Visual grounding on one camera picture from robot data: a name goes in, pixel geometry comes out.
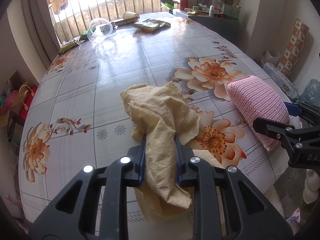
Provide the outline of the yellow green snack bag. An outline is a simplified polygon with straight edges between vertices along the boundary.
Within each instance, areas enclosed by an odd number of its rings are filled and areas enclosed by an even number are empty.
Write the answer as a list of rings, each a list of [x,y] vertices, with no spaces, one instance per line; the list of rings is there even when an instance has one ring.
[[[156,20],[156,19],[147,19],[144,21],[138,21],[133,23],[132,25],[136,29],[142,30],[146,33],[153,33],[154,31],[171,27],[171,24],[169,22]]]

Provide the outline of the white paper cup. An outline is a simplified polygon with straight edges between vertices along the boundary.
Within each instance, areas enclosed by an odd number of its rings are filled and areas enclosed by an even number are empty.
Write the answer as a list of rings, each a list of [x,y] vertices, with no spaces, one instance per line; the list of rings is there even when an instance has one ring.
[[[132,11],[126,11],[123,14],[123,20],[130,20],[132,18],[139,18],[139,14]]]

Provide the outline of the green snack wrapper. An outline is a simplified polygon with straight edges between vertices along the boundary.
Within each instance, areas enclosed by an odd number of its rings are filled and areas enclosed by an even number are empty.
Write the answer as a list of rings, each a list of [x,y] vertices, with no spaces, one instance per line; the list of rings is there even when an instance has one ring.
[[[78,37],[75,37],[73,39],[71,39],[70,41],[68,42],[65,42],[62,47],[60,48],[58,54],[62,54],[70,49],[72,49],[73,47],[76,47],[78,46],[80,43],[80,36]]]

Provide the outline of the red shopping bag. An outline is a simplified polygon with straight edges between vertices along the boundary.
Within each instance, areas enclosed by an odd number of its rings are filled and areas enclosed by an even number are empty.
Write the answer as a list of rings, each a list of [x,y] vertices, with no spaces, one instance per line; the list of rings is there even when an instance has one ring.
[[[36,91],[36,85],[30,86],[25,82],[16,93],[16,97],[14,98],[14,102],[10,109],[10,117],[21,126],[24,126],[25,124]]]

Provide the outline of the red thermos bottle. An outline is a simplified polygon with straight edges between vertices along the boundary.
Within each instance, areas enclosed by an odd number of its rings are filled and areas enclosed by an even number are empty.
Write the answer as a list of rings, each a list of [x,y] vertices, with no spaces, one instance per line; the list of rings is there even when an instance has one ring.
[[[180,0],[179,9],[181,11],[184,11],[187,6],[188,6],[188,0]]]

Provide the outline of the beige paper napkin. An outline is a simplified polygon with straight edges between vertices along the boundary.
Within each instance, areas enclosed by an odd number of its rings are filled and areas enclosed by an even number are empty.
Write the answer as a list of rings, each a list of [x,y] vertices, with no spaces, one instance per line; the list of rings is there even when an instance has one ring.
[[[144,181],[135,190],[138,205],[149,223],[179,217],[194,207],[194,190],[177,181],[174,136],[186,145],[200,130],[200,116],[191,109],[181,91],[170,81],[162,87],[134,85],[120,94],[124,110],[135,124],[132,137],[146,134]]]

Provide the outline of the dark side cabinet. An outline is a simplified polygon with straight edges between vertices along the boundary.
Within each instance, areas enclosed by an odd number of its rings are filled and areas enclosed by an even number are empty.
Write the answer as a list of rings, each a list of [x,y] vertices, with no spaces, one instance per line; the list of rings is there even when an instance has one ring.
[[[202,15],[187,15],[185,11],[178,9],[174,9],[173,14],[178,17],[189,18],[218,33],[228,41],[237,45],[242,51],[247,50],[248,35],[242,31],[238,20]]]

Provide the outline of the flat snack box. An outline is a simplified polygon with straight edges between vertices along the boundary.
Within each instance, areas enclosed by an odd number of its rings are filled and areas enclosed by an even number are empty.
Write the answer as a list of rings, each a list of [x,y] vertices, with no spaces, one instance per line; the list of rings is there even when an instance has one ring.
[[[111,24],[115,28],[115,27],[119,27],[119,26],[122,26],[122,25],[135,23],[138,20],[139,20],[139,17],[133,17],[133,18],[127,18],[127,19],[123,19],[122,18],[122,19],[118,19],[118,20],[112,21]]]

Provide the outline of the floral plastic tablecloth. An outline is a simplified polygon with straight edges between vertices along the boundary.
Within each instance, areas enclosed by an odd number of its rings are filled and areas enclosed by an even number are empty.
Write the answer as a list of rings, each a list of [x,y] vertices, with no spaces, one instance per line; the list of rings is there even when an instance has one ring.
[[[176,181],[174,137],[216,165],[235,166],[261,192],[288,167],[287,152],[255,133],[231,93],[253,78],[287,96],[246,54],[206,27],[167,12],[145,34],[120,27],[100,44],[58,58],[39,85],[23,129],[19,182],[33,233],[55,223],[48,205],[86,166],[115,164],[146,140],[144,181],[129,187],[130,239],[191,239],[194,190]]]

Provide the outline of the clear plastic bowl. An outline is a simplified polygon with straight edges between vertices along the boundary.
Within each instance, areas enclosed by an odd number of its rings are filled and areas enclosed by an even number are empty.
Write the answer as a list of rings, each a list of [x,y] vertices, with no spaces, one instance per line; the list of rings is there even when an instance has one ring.
[[[88,39],[93,43],[101,43],[113,33],[113,25],[105,18],[95,18],[89,23]]]

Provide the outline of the green plastic storage basket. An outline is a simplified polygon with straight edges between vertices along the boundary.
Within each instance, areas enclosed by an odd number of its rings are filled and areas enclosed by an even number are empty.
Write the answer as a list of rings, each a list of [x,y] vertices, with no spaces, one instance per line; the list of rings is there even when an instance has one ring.
[[[240,16],[240,7],[234,7],[232,5],[224,4],[222,6],[221,13],[227,17],[233,18],[233,19],[239,19]]]

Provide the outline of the pink knitted sponge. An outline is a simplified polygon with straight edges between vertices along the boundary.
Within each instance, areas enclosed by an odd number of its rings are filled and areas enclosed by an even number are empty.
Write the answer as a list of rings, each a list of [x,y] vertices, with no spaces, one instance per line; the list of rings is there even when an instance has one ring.
[[[282,98],[262,79],[251,75],[227,83],[225,89],[232,103],[264,148],[267,151],[273,150],[278,142],[255,132],[253,121],[260,117],[288,124],[289,113]]]

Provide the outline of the blue white tissue pack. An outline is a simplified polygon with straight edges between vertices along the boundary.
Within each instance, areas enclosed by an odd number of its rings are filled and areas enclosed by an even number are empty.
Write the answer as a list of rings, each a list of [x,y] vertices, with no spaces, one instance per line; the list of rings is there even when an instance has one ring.
[[[263,66],[263,71],[281,88],[281,90],[292,100],[299,98],[295,85],[273,64],[267,62]]]

